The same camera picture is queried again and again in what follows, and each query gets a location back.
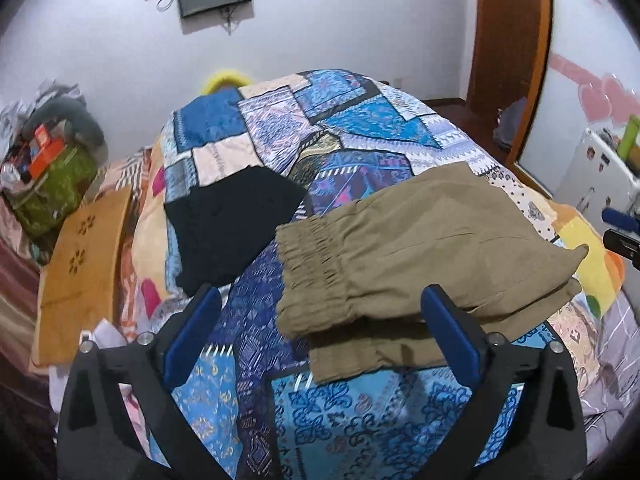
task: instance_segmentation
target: green bag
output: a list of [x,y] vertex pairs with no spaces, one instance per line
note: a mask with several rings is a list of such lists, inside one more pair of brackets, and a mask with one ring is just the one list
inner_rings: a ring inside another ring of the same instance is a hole
[[78,209],[96,173],[86,150],[68,144],[30,190],[5,194],[18,222],[41,250],[52,250],[63,221]]

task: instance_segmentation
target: orange box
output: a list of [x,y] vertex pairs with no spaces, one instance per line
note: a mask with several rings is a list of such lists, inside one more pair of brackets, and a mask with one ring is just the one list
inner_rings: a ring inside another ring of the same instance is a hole
[[41,148],[29,166],[31,177],[35,180],[44,173],[44,170],[47,169],[49,164],[51,164],[64,149],[65,141],[59,137],[51,140],[44,148]]
[[41,124],[36,128],[33,136],[35,137],[40,149],[46,147],[51,142],[51,136],[49,135],[49,132],[47,131],[44,124]]

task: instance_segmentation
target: metal screw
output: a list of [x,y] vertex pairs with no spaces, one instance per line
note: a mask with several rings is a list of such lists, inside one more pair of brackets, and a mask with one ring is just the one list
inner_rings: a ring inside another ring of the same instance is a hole
[[146,346],[148,344],[151,344],[151,342],[154,340],[154,333],[153,332],[143,332],[142,334],[140,334],[137,338],[136,341],[141,344],[142,346]]
[[93,341],[82,341],[80,343],[80,351],[83,354],[88,354],[93,348],[94,348],[94,342]]
[[501,346],[508,343],[507,338],[500,332],[489,332],[486,335],[486,341],[493,346]]
[[555,354],[561,354],[564,351],[564,345],[559,341],[552,341],[549,343],[549,348]]

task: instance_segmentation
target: wooden door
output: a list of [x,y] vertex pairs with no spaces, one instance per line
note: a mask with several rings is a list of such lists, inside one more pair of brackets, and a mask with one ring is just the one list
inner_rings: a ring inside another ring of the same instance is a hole
[[534,74],[542,0],[478,0],[467,103],[497,114],[527,97]]

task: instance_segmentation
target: wooden floor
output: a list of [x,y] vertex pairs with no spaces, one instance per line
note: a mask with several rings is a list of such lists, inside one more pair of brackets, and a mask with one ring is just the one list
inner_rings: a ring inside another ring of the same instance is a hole
[[504,151],[494,142],[494,128],[497,126],[493,116],[479,116],[460,104],[430,104],[436,113],[448,119],[465,132],[473,142],[484,148],[495,160],[504,164],[509,152]]

